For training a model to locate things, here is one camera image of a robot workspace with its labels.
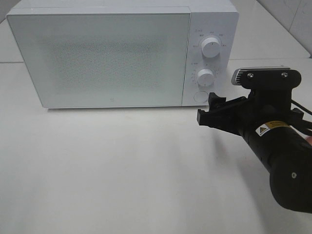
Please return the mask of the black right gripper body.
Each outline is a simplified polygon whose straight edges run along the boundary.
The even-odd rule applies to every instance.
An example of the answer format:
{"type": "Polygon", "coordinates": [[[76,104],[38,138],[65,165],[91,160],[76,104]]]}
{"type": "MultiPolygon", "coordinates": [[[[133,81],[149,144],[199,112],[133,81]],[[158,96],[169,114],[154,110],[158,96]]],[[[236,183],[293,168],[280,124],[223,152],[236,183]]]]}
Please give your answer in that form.
{"type": "Polygon", "coordinates": [[[262,135],[260,128],[292,126],[304,132],[303,112],[292,109],[292,90],[251,90],[246,100],[214,110],[220,124],[216,129],[244,137],[247,131],[262,135]]]}

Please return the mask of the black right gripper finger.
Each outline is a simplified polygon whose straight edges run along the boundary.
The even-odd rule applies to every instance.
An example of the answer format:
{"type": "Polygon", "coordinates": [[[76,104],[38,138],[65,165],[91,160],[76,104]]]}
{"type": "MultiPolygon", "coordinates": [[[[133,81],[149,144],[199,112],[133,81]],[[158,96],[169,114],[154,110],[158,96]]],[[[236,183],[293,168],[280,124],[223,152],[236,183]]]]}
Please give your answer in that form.
{"type": "Polygon", "coordinates": [[[200,126],[207,126],[210,128],[217,128],[220,124],[219,115],[198,109],[196,120],[200,126]]]}
{"type": "Polygon", "coordinates": [[[210,110],[216,110],[220,108],[232,107],[237,104],[241,104],[246,100],[245,97],[238,97],[232,100],[226,100],[225,97],[219,97],[216,93],[209,93],[208,104],[210,110]]]}

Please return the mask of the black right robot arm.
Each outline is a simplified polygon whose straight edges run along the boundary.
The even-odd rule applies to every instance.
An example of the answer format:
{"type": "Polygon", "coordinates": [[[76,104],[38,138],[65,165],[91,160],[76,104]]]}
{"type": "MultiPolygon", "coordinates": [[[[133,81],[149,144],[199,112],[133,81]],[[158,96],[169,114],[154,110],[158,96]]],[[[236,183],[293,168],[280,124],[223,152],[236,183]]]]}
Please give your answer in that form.
{"type": "Polygon", "coordinates": [[[252,90],[226,100],[209,94],[208,111],[197,122],[242,137],[270,175],[276,202],[292,211],[312,211],[312,146],[303,113],[291,108],[290,91],[252,90]]]}

